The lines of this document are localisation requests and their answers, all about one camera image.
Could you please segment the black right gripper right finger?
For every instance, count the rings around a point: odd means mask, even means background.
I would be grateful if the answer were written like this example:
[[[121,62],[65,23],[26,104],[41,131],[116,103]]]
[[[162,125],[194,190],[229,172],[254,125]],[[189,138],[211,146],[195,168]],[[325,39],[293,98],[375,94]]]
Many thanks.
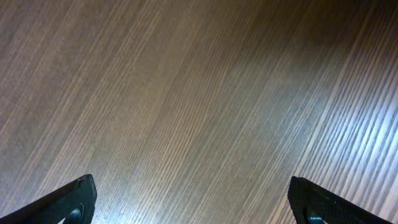
[[[287,197],[297,223],[391,224],[303,177],[291,178]]]

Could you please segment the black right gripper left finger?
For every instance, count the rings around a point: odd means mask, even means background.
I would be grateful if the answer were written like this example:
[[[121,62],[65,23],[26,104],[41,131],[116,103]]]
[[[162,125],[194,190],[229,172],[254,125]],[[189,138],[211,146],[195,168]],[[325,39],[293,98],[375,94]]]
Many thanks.
[[[1,218],[1,223],[90,224],[97,191],[91,174],[83,175],[42,198]]]

